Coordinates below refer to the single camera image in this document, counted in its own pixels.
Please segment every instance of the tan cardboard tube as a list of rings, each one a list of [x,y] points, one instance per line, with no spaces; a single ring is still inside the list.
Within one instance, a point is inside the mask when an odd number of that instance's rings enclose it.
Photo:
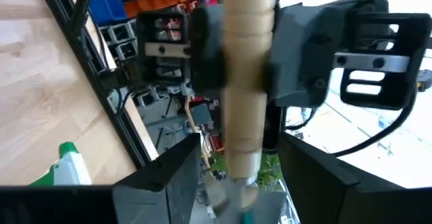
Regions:
[[[271,48],[271,0],[223,0],[223,51],[227,86],[223,91],[227,173],[253,179],[261,164],[265,107],[263,66]]]

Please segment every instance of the wooden plank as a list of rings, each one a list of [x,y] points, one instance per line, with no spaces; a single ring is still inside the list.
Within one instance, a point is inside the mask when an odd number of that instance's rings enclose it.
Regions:
[[[91,21],[87,27],[98,46]],[[135,171],[45,1],[0,0],[0,33],[0,185],[39,178],[65,141],[76,143],[95,184]],[[126,111],[157,157],[131,100]]]

